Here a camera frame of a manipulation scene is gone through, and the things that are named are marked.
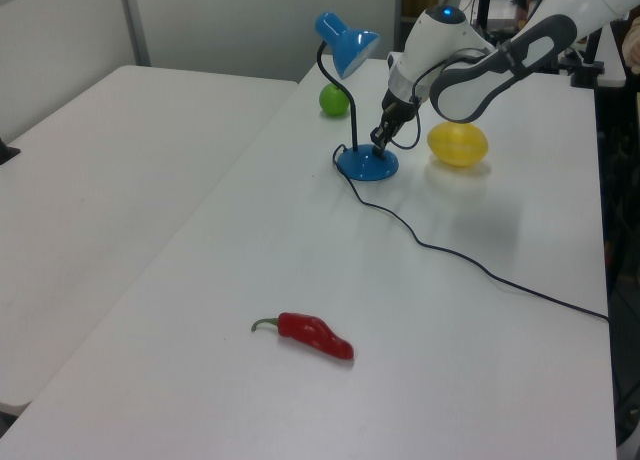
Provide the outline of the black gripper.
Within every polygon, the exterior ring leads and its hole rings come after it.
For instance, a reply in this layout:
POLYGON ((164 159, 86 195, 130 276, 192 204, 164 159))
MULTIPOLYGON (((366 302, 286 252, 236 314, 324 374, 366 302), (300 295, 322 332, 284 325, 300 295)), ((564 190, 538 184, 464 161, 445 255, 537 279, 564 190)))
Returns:
POLYGON ((416 107, 396 97, 387 90, 381 103, 381 124, 375 127, 371 133, 371 142, 375 145, 375 155, 383 157, 387 145, 394 139, 402 126, 416 116, 416 107))

